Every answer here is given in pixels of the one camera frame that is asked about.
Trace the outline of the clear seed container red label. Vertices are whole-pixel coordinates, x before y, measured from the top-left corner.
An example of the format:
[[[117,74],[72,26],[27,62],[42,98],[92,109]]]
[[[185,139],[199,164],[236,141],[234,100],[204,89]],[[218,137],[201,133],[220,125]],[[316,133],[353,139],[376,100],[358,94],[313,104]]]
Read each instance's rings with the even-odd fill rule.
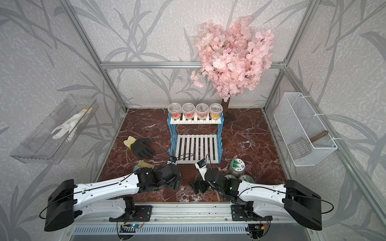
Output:
[[[182,106],[179,103],[171,103],[168,106],[168,113],[172,119],[180,119],[182,115]]]

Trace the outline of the small clear container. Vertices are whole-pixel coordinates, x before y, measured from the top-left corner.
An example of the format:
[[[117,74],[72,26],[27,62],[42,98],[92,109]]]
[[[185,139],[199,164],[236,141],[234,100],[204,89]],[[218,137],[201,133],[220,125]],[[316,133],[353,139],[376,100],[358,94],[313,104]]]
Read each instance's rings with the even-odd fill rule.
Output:
[[[209,107],[209,112],[210,112],[211,119],[214,119],[214,120],[220,119],[223,113],[223,107],[221,104],[213,103]]]

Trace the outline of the pink flower lid container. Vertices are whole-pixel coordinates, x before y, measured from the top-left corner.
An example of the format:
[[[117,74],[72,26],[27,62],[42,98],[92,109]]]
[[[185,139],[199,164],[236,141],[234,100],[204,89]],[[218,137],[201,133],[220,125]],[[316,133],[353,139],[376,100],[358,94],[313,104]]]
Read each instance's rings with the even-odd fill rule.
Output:
[[[227,178],[227,179],[237,179],[234,175],[231,175],[231,174],[225,175],[225,178]]]

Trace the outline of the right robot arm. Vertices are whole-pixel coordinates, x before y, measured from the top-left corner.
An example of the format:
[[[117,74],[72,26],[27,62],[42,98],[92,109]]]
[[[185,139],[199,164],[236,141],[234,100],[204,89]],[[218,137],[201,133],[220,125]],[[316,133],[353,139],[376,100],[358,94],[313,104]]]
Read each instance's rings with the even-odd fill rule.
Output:
[[[321,197],[297,181],[286,184],[263,185],[240,179],[228,179],[214,169],[200,169],[201,178],[190,182],[195,194],[212,190],[233,204],[245,204],[249,220],[269,216],[292,218],[298,224],[316,231],[322,230]]]

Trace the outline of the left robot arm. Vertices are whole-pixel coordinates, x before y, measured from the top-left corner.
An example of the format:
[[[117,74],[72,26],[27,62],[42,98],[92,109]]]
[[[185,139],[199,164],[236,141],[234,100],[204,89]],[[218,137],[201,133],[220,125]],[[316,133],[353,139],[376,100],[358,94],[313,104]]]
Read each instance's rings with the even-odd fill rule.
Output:
[[[144,217],[132,196],[158,191],[164,187],[178,190],[182,182],[179,168],[168,163],[161,168],[142,167],[107,181],[75,184],[63,181],[49,196],[44,210],[46,232],[64,229],[75,221],[109,217],[113,222],[129,222]]]

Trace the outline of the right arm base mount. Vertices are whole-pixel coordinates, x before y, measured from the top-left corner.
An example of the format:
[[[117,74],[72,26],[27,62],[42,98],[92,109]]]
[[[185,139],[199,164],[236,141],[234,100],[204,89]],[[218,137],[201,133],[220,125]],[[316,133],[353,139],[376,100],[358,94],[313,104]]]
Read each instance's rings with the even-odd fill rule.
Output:
[[[233,221],[272,221],[272,216],[259,216],[253,211],[253,201],[231,205]]]

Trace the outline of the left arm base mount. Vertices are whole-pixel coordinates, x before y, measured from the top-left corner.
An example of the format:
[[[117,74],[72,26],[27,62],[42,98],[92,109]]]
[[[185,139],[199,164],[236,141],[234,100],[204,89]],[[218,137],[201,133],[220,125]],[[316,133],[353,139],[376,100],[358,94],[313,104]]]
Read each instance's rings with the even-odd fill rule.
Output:
[[[123,213],[116,218],[109,218],[109,222],[149,222],[152,214],[151,205],[136,205],[132,197],[118,199],[123,201]]]

